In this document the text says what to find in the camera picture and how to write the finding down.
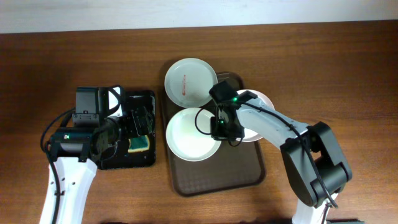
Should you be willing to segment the green yellow sponge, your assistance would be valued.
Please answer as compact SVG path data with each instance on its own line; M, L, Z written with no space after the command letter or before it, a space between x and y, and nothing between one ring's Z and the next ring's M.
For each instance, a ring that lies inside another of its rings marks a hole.
M150 141L147 135L139 136L136 138L129 139L128 153L144 152L150 148Z

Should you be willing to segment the white plate pinkish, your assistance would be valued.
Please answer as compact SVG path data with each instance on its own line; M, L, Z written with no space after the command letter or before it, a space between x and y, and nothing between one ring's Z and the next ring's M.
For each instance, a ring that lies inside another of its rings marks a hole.
M261 99L265 105L267 105L268 107L274 109L274 105L271 102L271 100L263 93L256 91L256 90L249 90L250 92L254 93L257 95L257 97L259 99ZM256 132L254 132L251 129L244 129L244 138L243 138L243 142L254 142L254 141L258 141L262 139L262 136Z

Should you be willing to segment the white plate front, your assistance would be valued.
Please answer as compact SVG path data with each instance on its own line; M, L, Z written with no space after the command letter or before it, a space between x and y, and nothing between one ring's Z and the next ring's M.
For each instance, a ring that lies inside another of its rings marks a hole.
M166 141L169 149L179 158L198 162L211 157L221 146L221 141L202 134L210 132L210 118L213 113L200 108L187 108L179 111L169 121L166 128Z

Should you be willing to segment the brown serving tray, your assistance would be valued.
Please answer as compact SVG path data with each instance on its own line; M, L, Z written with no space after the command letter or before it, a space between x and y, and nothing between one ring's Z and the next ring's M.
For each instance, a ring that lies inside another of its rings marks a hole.
M236 147L226 141L210 158L188 162L168 146L169 171L174 191L183 197L237 189L260 184L266 167L259 142L242 142Z

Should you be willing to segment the grey-white plate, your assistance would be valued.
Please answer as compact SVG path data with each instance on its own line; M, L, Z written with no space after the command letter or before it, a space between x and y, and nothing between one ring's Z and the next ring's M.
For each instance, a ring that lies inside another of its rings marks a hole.
M210 102L209 90L218 83L216 72L205 61L184 58L165 74L164 88L170 100L183 108L196 108Z

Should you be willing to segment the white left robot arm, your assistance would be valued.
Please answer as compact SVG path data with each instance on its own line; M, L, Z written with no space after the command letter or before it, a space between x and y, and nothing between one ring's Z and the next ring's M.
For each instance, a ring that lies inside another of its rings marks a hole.
M49 161L41 223L81 223L97 170L147 167L155 161L155 109L117 105L104 113L72 109L40 146Z

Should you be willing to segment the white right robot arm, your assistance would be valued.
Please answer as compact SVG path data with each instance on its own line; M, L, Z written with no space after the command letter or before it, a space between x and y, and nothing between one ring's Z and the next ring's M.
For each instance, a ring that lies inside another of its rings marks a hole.
M292 223L326 223L335 198L353 173L331 128L290 119L268 107L259 98L233 96L215 100L211 136L235 140L251 129L277 147L289 184L298 197Z

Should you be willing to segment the black small tray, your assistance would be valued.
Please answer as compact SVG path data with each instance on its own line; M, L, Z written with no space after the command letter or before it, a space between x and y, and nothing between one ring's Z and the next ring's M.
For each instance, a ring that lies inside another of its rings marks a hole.
M100 170L149 167L156 160L155 92L125 91L118 111L121 136L96 163Z

